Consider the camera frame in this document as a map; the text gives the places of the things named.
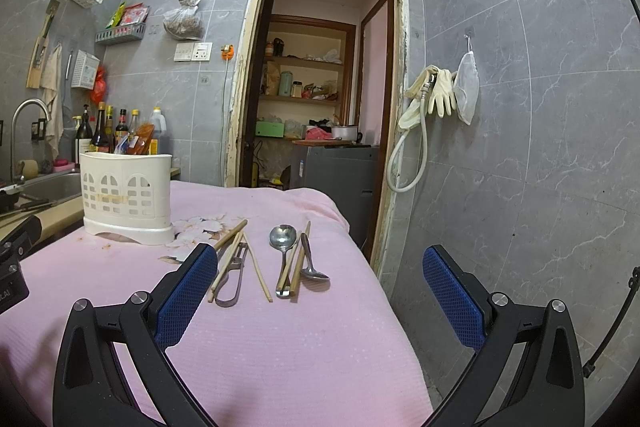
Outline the pale chopstick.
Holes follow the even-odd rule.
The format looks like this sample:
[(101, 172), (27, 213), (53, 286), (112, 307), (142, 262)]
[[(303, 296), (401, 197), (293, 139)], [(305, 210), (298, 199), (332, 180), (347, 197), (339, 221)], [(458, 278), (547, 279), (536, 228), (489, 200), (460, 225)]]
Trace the pale chopstick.
[(242, 233), (236, 234), (235, 238), (233, 239), (233, 241), (231, 243), (231, 245), (224, 252), (224, 255), (221, 258), (221, 265), (220, 265), (219, 273), (216, 275), (212, 286), (209, 287), (209, 292), (207, 294), (207, 301), (209, 303), (212, 303), (215, 300), (218, 286), (220, 285), (221, 280), (224, 278), (224, 276), (226, 275), (226, 273), (229, 270), (229, 267), (231, 265), (231, 261), (232, 261), (234, 255), (235, 255), (235, 251), (238, 249), (238, 247), (240, 245), (241, 239), (242, 239)]

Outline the pale chopstick angled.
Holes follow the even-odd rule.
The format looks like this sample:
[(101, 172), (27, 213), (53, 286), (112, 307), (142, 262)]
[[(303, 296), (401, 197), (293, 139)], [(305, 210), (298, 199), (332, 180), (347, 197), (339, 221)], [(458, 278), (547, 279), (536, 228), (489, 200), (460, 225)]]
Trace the pale chopstick angled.
[(243, 239), (248, 249), (248, 253), (250, 254), (250, 260), (252, 260), (252, 265), (254, 267), (254, 271), (256, 273), (260, 288), (262, 288), (262, 292), (264, 293), (264, 296), (267, 299), (268, 303), (273, 303), (273, 298), (271, 296), (269, 287), (264, 279), (264, 276), (262, 275), (262, 270), (260, 269), (260, 265), (256, 257), (254, 248), (252, 247), (252, 245), (250, 245), (250, 240), (248, 239), (246, 233), (243, 233)]

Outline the dark bamboo chopstick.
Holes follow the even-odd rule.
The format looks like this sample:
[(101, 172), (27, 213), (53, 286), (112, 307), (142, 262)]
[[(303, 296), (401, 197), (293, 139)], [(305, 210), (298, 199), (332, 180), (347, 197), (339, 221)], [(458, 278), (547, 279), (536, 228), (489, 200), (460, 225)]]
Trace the dark bamboo chopstick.
[(237, 236), (246, 227), (246, 225), (246, 219), (243, 219), (241, 222), (235, 225), (234, 228), (232, 228), (225, 236), (222, 236), (221, 239), (219, 239), (219, 241), (214, 245), (215, 251), (220, 251), (221, 248), (224, 248), (224, 246), (233, 241), (233, 239), (235, 239), (235, 236)]

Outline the steel spoon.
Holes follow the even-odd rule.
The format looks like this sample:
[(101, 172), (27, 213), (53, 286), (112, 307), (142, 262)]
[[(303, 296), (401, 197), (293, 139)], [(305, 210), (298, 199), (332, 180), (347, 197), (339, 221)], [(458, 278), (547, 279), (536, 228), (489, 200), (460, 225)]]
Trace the steel spoon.
[(306, 267), (302, 269), (303, 277), (305, 277), (305, 279), (310, 281), (328, 283), (330, 278), (326, 274), (318, 271), (314, 267), (314, 262), (312, 262), (312, 257), (311, 257), (311, 249), (310, 249), (308, 235), (306, 233), (300, 234), (300, 241), (302, 242), (304, 256), (306, 260)]

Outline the stainless steel sink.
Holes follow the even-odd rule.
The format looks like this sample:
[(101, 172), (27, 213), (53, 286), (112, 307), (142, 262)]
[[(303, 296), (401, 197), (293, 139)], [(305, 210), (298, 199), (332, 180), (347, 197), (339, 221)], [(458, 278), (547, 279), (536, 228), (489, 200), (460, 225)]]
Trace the stainless steel sink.
[(76, 170), (57, 172), (26, 181), (18, 205), (40, 199), (47, 199), (48, 202), (66, 202), (80, 195), (80, 173)]

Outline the steel peeler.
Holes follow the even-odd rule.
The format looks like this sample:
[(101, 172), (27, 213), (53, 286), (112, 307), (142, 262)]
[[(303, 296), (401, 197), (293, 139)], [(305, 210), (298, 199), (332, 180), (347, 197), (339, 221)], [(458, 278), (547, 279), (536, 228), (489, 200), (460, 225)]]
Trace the steel peeler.
[(247, 253), (248, 247), (246, 243), (241, 242), (216, 290), (214, 303), (218, 307), (231, 308), (238, 303)]

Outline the orange chili powder bag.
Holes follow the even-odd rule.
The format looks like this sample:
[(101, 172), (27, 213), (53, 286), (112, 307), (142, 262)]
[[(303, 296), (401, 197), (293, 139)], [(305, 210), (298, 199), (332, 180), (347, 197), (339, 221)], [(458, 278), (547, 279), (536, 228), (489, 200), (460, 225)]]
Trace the orange chili powder bag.
[(140, 126), (137, 127), (137, 130), (129, 135), (126, 154), (146, 155), (149, 153), (154, 129), (154, 124), (151, 124), (150, 122), (140, 124)]

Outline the hanging dish cloth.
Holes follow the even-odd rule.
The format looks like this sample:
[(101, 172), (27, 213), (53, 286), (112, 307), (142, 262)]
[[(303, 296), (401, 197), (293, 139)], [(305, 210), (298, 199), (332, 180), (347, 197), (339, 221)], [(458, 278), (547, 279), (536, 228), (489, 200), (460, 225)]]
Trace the hanging dish cloth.
[(59, 43), (49, 54), (40, 79), (43, 102), (49, 109), (44, 141), (50, 148), (53, 160), (60, 153), (60, 141), (64, 131), (62, 109), (62, 44)]

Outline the red plastic bag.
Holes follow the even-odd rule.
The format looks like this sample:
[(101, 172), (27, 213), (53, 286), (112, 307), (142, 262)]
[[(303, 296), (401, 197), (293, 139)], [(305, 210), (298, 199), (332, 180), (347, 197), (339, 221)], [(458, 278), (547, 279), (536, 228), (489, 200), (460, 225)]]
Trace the red plastic bag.
[(96, 70), (96, 79), (94, 80), (93, 88), (90, 92), (90, 100), (95, 106), (98, 106), (104, 101), (107, 92), (105, 75), (105, 68), (103, 66), (99, 66)]

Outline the white vinegar jug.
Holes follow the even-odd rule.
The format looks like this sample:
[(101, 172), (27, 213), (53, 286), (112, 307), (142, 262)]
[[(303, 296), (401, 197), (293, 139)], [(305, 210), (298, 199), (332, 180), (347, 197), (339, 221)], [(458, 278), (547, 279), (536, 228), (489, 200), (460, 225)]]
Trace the white vinegar jug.
[(150, 142), (149, 154), (160, 155), (169, 154), (169, 135), (167, 129), (166, 118), (160, 109), (160, 106), (155, 106), (150, 118), (150, 123), (153, 125), (152, 139)]

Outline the steel spoon bowl up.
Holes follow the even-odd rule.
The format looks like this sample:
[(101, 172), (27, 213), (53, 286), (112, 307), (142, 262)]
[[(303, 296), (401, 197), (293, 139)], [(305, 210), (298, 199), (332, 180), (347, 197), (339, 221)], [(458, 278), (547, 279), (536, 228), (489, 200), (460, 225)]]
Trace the steel spoon bowl up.
[(288, 261), (288, 252), (295, 246), (297, 241), (297, 231), (292, 225), (277, 225), (269, 233), (269, 243), (274, 249), (281, 254), (281, 269), (276, 286), (276, 295), (278, 298), (288, 298), (290, 295), (290, 262)]

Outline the white rubber gloves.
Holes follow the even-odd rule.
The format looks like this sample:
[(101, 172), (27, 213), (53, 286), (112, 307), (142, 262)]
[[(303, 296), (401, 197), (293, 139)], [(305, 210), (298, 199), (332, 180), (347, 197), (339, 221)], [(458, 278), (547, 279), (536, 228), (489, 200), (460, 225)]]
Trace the white rubber gloves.
[(427, 66), (405, 91), (404, 97), (408, 98), (410, 104), (399, 118), (401, 131), (418, 127), (423, 122), (423, 115), (436, 113), (439, 118), (451, 116), (457, 110), (454, 74), (449, 69)]

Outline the white mesh strainer bag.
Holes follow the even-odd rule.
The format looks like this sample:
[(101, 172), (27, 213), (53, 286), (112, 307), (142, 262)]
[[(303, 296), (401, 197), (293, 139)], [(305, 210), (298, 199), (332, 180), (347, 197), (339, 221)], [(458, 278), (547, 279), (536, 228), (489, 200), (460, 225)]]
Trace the white mesh strainer bag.
[(460, 61), (456, 79), (454, 80), (454, 96), (457, 102), (459, 119), (471, 126), (478, 96), (480, 95), (480, 75), (476, 66), (476, 58), (472, 48), (472, 38), (464, 36), (468, 49)]

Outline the wooden shelf unit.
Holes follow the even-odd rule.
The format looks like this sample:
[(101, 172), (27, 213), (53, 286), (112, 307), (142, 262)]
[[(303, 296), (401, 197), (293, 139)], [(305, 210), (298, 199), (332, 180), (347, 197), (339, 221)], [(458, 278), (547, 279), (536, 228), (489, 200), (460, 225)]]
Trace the wooden shelf unit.
[(296, 140), (311, 121), (349, 124), (356, 103), (356, 26), (337, 20), (273, 14), (252, 89), (253, 130)]

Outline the wooden cutting board on wall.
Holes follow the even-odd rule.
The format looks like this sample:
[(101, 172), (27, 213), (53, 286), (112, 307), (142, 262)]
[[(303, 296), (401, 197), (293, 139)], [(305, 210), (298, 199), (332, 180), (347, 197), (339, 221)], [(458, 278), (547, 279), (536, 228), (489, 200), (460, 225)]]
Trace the wooden cutting board on wall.
[(40, 78), (42, 75), (42, 64), (46, 56), (47, 46), (49, 43), (49, 32), (55, 18), (60, 2), (58, 0), (50, 0), (46, 9), (43, 25), (40, 30), (34, 48), (32, 49), (32, 58), (30, 59), (27, 71), (26, 88), (38, 89), (40, 87)]

